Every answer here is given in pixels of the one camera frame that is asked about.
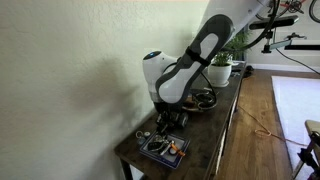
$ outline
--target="hardwood floor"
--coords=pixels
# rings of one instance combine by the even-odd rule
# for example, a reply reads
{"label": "hardwood floor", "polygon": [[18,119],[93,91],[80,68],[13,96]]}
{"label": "hardwood floor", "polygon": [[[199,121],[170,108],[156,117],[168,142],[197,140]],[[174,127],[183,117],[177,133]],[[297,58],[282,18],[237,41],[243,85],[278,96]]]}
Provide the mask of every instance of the hardwood floor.
{"label": "hardwood floor", "polygon": [[[244,79],[238,105],[256,117],[272,133],[283,137],[271,76],[319,78],[315,73],[255,70]],[[292,168],[285,142],[261,137],[261,126],[241,108],[234,114],[227,145],[215,180],[286,180]]]}

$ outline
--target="white rug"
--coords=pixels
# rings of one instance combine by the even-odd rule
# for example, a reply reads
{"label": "white rug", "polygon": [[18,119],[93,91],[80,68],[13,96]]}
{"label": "white rug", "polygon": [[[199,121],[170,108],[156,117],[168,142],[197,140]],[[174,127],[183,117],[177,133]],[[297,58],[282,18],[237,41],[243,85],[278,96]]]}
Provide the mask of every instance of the white rug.
{"label": "white rug", "polygon": [[[285,138],[309,144],[304,125],[308,119],[320,121],[320,80],[272,76],[274,95]],[[297,155],[301,146],[287,142],[291,166],[299,162]],[[313,172],[304,165],[297,180],[306,180]]]}

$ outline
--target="white wall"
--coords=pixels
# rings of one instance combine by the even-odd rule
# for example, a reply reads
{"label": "white wall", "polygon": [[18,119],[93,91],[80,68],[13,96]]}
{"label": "white wall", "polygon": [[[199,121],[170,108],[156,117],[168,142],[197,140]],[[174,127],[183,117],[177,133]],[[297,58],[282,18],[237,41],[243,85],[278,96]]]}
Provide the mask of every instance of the white wall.
{"label": "white wall", "polygon": [[[304,39],[294,39],[292,44],[318,44],[320,45],[320,24],[312,21],[309,17],[309,5],[311,1],[306,1],[303,3],[304,14],[297,13],[299,16],[299,21],[289,27],[277,28],[276,41],[283,41],[284,38],[293,32],[296,32],[299,35],[307,36],[307,40]],[[251,40],[258,37],[261,31],[251,31],[252,36]],[[248,62],[254,64],[254,66],[259,68],[267,69],[288,69],[288,70],[297,70],[297,71],[308,71],[307,68],[302,67],[301,65],[289,61],[276,50],[273,50],[271,54],[262,54],[261,50],[263,49],[266,39],[263,39],[259,44],[254,46],[251,50],[248,51]],[[285,55],[299,60],[309,66],[315,67],[320,70],[320,51],[293,51],[293,50],[284,50],[284,48],[279,49]]]}
{"label": "white wall", "polygon": [[142,58],[181,55],[206,4],[0,0],[0,179],[120,179],[153,109]]}

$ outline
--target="bicycle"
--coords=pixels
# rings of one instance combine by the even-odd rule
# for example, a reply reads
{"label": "bicycle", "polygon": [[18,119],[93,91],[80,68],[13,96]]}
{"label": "bicycle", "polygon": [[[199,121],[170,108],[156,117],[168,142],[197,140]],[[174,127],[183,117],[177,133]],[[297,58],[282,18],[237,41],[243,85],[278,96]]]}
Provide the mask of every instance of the bicycle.
{"label": "bicycle", "polygon": [[[307,0],[281,0],[277,17],[282,16],[286,12],[296,13],[300,12],[304,14],[301,10],[302,4]],[[260,20],[264,20],[269,17],[270,12],[272,12],[274,8],[273,1],[269,1],[265,8],[263,8],[256,17]],[[317,23],[320,23],[320,0],[312,0],[310,7],[309,7],[309,16],[311,19]]]}

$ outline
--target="white pot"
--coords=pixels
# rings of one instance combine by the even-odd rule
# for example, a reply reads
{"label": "white pot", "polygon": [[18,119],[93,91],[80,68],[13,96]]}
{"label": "white pot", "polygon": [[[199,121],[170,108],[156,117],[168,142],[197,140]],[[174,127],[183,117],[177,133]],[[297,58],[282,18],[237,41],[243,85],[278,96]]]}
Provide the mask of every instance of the white pot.
{"label": "white pot", "polygon": [[215,87],[225,87],[229,84],[231,74],[231,65],[229,66],[214,66],[208,67],[208,77],[211,84]]}

